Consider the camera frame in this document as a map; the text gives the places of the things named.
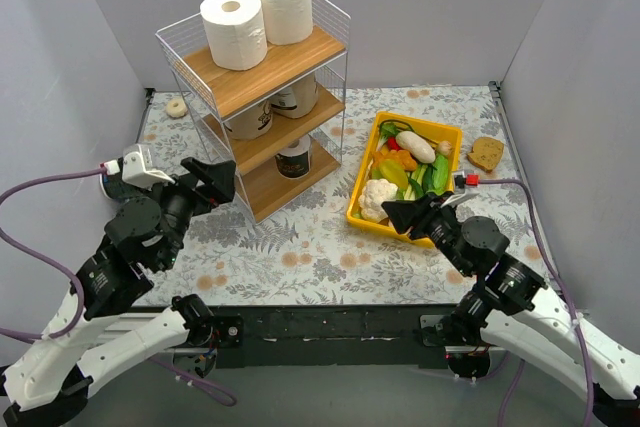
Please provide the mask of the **white paper towel roll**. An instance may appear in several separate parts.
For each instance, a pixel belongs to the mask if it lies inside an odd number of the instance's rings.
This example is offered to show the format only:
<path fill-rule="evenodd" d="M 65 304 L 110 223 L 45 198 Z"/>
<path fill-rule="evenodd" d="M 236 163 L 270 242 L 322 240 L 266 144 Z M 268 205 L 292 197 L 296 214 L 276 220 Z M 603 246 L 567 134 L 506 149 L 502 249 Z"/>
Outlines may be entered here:
<path fill-rule="evenodd" d="M 267 40 L 261 0 L 204 0 L 200 15 L 216 65 L 246 71 L 264 60 Z"/>
<path fill-rule="evenodd" d="M 261 3 L 269 43 L 295 44 L 312 34 L 312 0 L 261 0 Z"/>

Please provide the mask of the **brown printed paper roll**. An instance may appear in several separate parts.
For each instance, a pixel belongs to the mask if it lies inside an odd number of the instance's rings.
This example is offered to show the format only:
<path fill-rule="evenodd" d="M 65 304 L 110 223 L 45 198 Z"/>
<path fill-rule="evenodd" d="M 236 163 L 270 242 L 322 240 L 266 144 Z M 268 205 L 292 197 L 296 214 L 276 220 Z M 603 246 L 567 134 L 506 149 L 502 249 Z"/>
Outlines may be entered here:
<path fill-rule="evenodd" d="M 318 98 L 318 83 L 312 73 L 272 95 L 269 102 L 276 114 L 298 119 L 312 111 Z"/>

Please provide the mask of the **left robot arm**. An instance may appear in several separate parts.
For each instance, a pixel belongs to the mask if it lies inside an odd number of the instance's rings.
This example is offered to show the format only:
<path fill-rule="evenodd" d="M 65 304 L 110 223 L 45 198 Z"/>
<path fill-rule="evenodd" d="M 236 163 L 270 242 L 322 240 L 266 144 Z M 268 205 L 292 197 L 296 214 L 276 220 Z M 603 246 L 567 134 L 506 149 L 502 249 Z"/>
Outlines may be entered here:
<path fill-rule="evenodd" d="M 44 331 L 12 333 L 30 346 L 1 370 L 7 425 L 62 426 L 108 382 L 167 348 L 186 344 L 214 356 L 240 344 L 242 319 L 215 316 L 196 294 L 176 296 L 146 324 L 97 342 L 152 289 L 147 271 L 173 268 L 191 220 L 234 199 L 234 161 L 188 157 L 181 165 L 185 174 L 169 176 L 131 152 L 95 169 L 105 183 L 120 182 L 129 197 L 105 225 L 96 252 L 71 275 Z"/>

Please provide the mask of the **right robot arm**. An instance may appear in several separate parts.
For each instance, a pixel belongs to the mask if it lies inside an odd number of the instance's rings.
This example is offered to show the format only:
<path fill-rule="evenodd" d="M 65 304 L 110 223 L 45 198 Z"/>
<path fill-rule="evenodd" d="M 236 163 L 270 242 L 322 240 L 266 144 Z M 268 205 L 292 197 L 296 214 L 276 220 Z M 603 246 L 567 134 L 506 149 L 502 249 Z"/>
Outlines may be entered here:
<path fill-rule="evenodd" d="M 476 280 L 449 315 L 427 328 L 427 339 L 501 347 L 564 384 L 603 424 L 638 425 L 638 354 L 573 319 L 567 299 L 508 253 L 509 240 L 492 219 L 459 221 L 456 207 L 467 198 L 428 194 L 382 205 L 398 233 L 431 240 L 460 274 Z"/>

